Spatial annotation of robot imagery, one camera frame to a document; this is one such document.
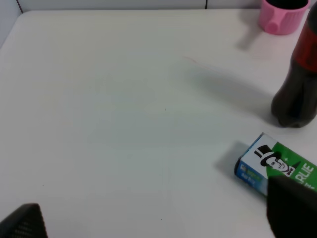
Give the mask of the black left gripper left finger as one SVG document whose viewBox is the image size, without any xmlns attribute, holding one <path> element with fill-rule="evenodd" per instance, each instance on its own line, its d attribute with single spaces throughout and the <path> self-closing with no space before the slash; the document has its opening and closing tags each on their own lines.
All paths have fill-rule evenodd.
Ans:
<svg viewBox="0 0 317 238">
<path fill-rule="evenodd" d="M 1 238 L 47 238 L 39 204 L 23 204 L 0 222 Z"/>
</svg>

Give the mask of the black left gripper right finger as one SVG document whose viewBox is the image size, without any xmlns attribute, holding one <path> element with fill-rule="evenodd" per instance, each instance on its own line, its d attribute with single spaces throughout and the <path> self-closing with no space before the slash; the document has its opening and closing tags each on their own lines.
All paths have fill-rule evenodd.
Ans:
<svg viewBox="0 0 317 238">
<path fill-rule="evenodd" d="M 317 236 L 317 193 L 289 177 L 268 180 L 266 215 L 276 238 Z"/>
</svg>

